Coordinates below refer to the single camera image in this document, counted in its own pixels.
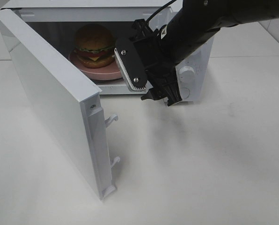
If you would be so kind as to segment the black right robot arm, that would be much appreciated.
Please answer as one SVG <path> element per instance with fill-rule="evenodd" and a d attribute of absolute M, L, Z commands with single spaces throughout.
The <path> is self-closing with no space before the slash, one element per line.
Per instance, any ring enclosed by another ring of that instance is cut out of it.
<path fill-rule="evenodd" d="M 194 53 L 223 27 L 279 18 L 279 0 L 185 0 L 182 8 L 158 30 L 149 19 L 134 22 L 132 38 L 136 50 L 136 71 L 130 88 L 152 88 L 142 99 L 168 98 L 172 105 L 181 101 L 176 66 Z"/>

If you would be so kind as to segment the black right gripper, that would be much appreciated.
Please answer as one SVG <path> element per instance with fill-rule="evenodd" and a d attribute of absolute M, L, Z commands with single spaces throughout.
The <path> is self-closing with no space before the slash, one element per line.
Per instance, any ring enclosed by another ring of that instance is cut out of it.
<path fill-rule="evenodd" d="M 144 65 L 147 80 L 153 86 L 141 100 L 158 101 L 167 98 L 167 105 L 172 106 L 182 101 L 175 64 L 160 48 L 159 30 L 150 28 L 137 30 L 134 46 Z"/>

